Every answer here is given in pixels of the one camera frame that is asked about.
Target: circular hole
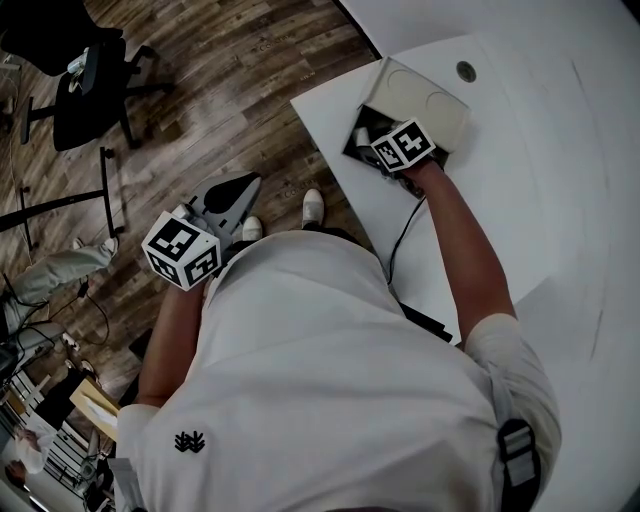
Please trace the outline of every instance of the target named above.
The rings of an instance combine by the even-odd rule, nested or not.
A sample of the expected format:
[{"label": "circular hole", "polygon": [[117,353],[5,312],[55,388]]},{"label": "circular hole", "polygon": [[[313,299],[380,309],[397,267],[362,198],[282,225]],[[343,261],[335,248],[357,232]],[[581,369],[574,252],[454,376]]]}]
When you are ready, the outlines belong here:
[{"label": "circular hole", "polygon": [[466,61],[458,62],[456,66],[456,70],[458,71],[458,76],[462,78],[465,82],[475,82],[477,75],[476,70],[473,68],[471,64]]}]

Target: embroidered logo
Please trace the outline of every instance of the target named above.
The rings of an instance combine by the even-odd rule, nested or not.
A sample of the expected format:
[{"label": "embroidered logo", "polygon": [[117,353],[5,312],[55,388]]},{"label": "embroidered logo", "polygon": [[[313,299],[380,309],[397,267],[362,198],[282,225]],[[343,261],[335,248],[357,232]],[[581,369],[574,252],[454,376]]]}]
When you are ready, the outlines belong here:
[{"label": "embroidered logo", "polygon": [[182,432],[180,435],[176,435],[176,450],[179,452],[186,452],[191,450],[193,453],[198,453],[204,448],[204,434],[198,434],[195,430],[193,436]]}]

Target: office chair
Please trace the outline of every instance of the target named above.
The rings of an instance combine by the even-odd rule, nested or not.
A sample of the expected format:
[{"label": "office chair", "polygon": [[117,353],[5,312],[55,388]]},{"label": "office chair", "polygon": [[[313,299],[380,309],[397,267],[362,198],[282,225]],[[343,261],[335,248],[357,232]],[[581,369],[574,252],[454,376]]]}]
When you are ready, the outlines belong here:
[{"label": "office chair", "polygon": [[[118,122],[129,147],[140,147],[140,141],[131,133],[125,99],[158,90],[168,93],[174,88],[173,84],[162,83],[127,89],[131,77],[140,72],[140,59],[153,56],[153,50],[143,46],[131,62],[126,62],[122,31],[96,26],[82,0],[5,2],[8,5],[2,5],[3,15],[10,22],[2,49],[27,59],[48,75],[64,73],[54,105],[34,109],[33,97],[27,100],[22,115],[22,144],[29,142],[33,121],[53,116],[57,151],[97,139]],[[89,51],[80,87],[70,92],[73,77],[65,73],[67,65],[85,48]]]},{"label": "office chair", "polygon": [[96,43],[119,39],[122,30],[98,27],[82,0],[4,0],[2,49],[28,60],[49,76]]}]

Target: shoe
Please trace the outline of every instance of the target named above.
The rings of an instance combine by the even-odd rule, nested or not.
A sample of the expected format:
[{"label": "shoe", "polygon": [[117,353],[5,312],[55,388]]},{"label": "shoe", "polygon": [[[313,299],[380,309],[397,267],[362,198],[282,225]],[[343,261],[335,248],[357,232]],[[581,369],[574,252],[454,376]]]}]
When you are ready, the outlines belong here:
[{"label": "shoe", "polygon": [[322,225],[324,220],[324,200],[322,195],[315,188],[309,190],[304,196],[302,203],[302,227],[307,224]]},{"label": "shoe", "polygon": [[102,246],[104,249],[106,249],[109,254],[111,254],[111,256],[113,256],[115,253],[118,252],[118,247],[119,247],[119,243],[118,243],[118,239],[117,238],[109,238],[108,240],[105,240],[102,243]]},{"label": "shoe", "polygon": [[87,370],[88,372],[91,372],[94,375],[96,374],[96,371],[93,368],[93,365],[89,361],[87,361],[86,359],[82,360],[82,362],[80,363],[80,368],[82,368],[83,370]]},{"label": "shoe", "polygon": [[262,238],[262,223],[258,217],[249,217],[242,226],[242,241],[257,242]]},{"label": "shoe", "polygon": [[78,342],[76,340],[74,340],[71,335],[69,335],[66,332],[62,333],[62,340],[69,345],[69,347],[71,347],[75,352],[77,352],[78,350],[80,350],[80,345],[78,345]]}]

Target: white table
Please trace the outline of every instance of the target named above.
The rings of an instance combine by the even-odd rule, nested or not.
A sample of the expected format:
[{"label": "white table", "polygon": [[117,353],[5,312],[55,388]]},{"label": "white table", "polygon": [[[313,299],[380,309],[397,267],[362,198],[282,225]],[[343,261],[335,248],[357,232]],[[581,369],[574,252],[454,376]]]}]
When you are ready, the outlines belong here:
[{"label": "white table", "polygon": [[[503,85],[475,36],[415,48],[394,58],[466,103],[471,122],[446,172],[477,216],[505,268],[514,302],[550,274],[541,204],[529,148]],[[459,78],[465,60],[474,83]],[[416,199],[374,169],[342,155],[374,64],[323,84],[292,104],[322,152],[386,265]],[[409,306],[434,317],[459,340],[457,316],[428,211],[416,216],[396,258],[394,286]]]}]

